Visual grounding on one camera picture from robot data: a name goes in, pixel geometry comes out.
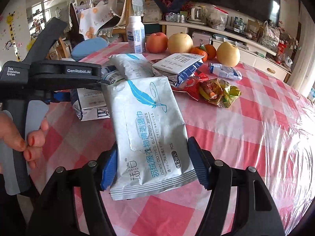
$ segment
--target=plastic bottle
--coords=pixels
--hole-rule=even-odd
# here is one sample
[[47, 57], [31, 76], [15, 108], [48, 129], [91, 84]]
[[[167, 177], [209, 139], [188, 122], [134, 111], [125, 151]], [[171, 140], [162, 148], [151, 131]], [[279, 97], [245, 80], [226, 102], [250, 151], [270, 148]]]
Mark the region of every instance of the plastic bottle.
[[243, 19], [242, 18], [240, 18], [238, 21], [238, 29], [243, 31]]
[[145, 33], [141, 16], [130, 16], [127, 26], [127, 39], [134, 53], [145, 52]]
[[234, 28], [238, 28], [238, 17], [234, 19]]

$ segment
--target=finger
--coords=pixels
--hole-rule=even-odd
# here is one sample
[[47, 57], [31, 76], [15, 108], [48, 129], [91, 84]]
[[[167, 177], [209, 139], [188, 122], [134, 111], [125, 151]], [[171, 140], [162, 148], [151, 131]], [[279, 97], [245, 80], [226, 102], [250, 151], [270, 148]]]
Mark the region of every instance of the finger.
[[45, 134], [42, 130], [32, 131], [27, 136], [29, 146], [42, 147], [45, 144]]
[[32, 161], [30, 161], [30, 162], [28, 163], [29, 167], [30, 167], [31, 169], [37, 168], [37, 161], [38, 161], [38, 160], [32, 160]]
[[33, 147], [33, 146], [28, 146], [26, 150], [23, 152], [24, 158], [27, 161], [32, 161], [39, 159], [42, 155], [42, 147]]
[[47, 131], [49, 129], [49, 124], [46, 118], [44, 118], [44, 120], [42, 121], [40, 128], [42, 131]]
[[22, 139], [13, 121], [4, 113], [0, 113], [0, 139], [12, 149], [22, 152], [26, 142]]

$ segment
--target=pink checkered tablecloth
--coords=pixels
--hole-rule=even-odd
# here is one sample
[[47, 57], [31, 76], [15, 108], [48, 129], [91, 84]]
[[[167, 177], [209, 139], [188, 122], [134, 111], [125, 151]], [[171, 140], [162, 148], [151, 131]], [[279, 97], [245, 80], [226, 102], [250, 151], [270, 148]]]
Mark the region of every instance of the pink checkered tablecloth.
[[[103, 64], [107, 56], [131, 53], [126, 43], [108, 46], [83, 62]], [[148, 60], [165, 54], [144, 54]], [[303, 96], [285, 83], [245, 64], [237, 69], [243, 79], [230, 81], [242, 95], [229, 109], [198, 102], [186, 93], [174, 93], [186, 123], [188, 136], [201, 148], [229, 166], [254, 166], [265, 181], [278, 207], [285, 232], [299, 222], [315, 196], [315, 110]], [[97, 159], [115, 142], [110, 119], [81, 122], [70, 103], [51, 104], [47, 114], [50, 129], [43, 157], [32, 178], [42, 191], [58, 166], [79, 168]], [[236, 189], [223, 233], [231, 230]], [[88, 229], [76, 189], [80, 228]], [[109, 218], [118, 236], [193, 236], [201, 222], [210, 192], [198, 181], [158, 195], [113, 201], [101, 192]]]

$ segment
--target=blue round object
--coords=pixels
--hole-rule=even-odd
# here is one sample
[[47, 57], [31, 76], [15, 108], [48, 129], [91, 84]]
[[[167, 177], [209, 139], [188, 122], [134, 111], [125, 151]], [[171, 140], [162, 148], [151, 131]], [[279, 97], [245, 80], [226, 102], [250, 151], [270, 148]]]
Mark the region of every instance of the blue round object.
[[79, 61], [100, 49], [106, 48], [107, 46], [108, 43], [106, 42], [105, 39], [101, 37], [88, 39], [74, 47], [71, 53], [71, 57], [75, 61]]

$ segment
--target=apple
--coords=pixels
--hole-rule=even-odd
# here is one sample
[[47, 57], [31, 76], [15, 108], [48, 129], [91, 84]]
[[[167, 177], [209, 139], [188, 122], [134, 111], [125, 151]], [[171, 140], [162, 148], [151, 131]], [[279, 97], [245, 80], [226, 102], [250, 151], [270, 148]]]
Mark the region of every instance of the apple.
[[151, 53], [162, 53], [167, 49], [167, 36], [163, 33], [153, 33], [146, 40], [146, 49]]
[[216, 55], [218, 61], [222, 65], [229, 67], [237, 66], [241, 58], [239, 49], [229, 42], [221, 43], [221, 45], [218, 47]]

